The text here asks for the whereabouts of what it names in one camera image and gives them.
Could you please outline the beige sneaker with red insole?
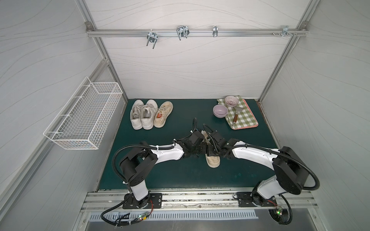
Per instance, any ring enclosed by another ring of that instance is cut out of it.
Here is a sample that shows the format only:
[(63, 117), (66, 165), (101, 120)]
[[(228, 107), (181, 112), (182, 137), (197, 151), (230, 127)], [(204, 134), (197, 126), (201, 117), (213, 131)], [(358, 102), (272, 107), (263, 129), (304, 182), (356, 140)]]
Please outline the beige sneaker with red insole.
[(215, 155), (212, 155), (212, 150), (213, 150), (213, 147), (210, 143), (210, 141), (208, 140), (208, 134), (206, 131), (201, 131), (202, 135), (205, 137), (205, 141), (206, 141), (206, 162), (207, 162), (207, 165), (211, 168), (217, 168), (220, 166), (220, 163), (221, 163), (221, 160), (220, 160), (220, 157), (219, 156), (215, 156)]

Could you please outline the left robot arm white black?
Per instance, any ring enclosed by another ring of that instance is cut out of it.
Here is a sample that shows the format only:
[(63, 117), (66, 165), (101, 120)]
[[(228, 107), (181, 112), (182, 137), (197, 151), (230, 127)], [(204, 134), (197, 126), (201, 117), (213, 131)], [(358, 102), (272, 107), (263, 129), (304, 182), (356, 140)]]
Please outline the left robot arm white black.
[(198, 155), (206, 151), (204, 135), (199, 131), (192, 132), (188, 137), (174, 140), (173, 144), (154, 146), (142, 142), (132, 145), (130, 152), (119, 161), (120, 177), (128, 185), (137, 202), (146, 202), (149, 191), (145, 179), (156, 164), (177, 161)]

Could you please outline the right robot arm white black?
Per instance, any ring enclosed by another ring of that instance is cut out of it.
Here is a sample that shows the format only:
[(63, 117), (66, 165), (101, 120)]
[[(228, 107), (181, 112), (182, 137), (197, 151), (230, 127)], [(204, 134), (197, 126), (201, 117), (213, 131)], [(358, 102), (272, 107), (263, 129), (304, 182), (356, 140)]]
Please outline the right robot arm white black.
[(218, 132), (203, 131), (203, 155), (211, 172), (200, 173), (202, 187), (248, 186), (245, 196), (257, 207), (278, 194), (299, 195), (311, 171), (289, 147), (263, 148), (238, 139), (225, 140)]

